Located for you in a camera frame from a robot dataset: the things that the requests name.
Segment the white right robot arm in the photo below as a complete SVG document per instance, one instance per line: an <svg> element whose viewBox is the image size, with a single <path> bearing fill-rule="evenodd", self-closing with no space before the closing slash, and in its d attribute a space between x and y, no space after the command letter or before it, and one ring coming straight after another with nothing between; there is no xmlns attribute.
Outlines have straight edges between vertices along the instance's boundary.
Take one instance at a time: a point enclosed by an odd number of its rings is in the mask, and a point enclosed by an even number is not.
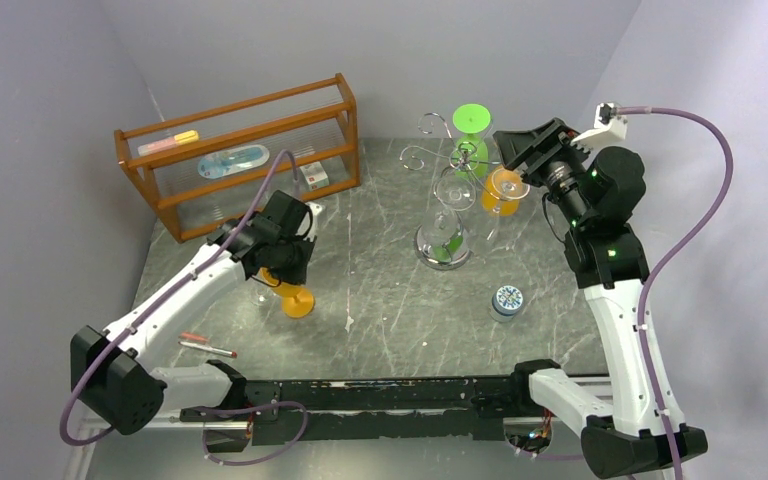
<svg viewBox="0 0 768 480"><path fill-rule="evenodd" d="M493 140L505 169L545 191L567 222L564 255L595 318L611 382L604 402L550 360L518 364L509 399L521 414L540 408L576 431L599 478L678 469L708 450L672 394L646 293L651 272L630 218L645 194L641 157L621 142L621 122L578 133L553 119Z"/></svg>

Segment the green plastic goblet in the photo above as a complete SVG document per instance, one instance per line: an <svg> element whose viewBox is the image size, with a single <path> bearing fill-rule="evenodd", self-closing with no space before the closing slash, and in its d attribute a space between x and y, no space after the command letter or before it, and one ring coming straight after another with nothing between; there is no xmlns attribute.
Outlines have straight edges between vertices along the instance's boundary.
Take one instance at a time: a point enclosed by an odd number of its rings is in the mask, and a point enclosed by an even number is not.
<svg viewBox="0 0 768 480"><path fill-rule="evenodd" d="M485 135L492 126L492 114L484 105L467 103L455 109L452 120L461 136L454 142L450 166L460 178L481 180L490 164Z"/></svg>

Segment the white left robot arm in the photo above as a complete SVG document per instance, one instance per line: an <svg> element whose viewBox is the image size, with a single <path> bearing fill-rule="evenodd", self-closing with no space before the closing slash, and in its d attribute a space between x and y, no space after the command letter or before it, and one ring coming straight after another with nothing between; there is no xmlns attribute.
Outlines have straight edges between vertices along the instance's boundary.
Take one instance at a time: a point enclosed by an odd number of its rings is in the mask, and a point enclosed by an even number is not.
<svg viewBox="0 0 768 480"><path fill-rule="evenodd" d="M222 420L249 406L246 378L221 360L166 367L162 357L216 300L262 274L276 287L306 281L324 208L275 192L264 209L230 220L148 300L70 342L71 387L110 430L131 435L167 411L207 408Z"/></svg>

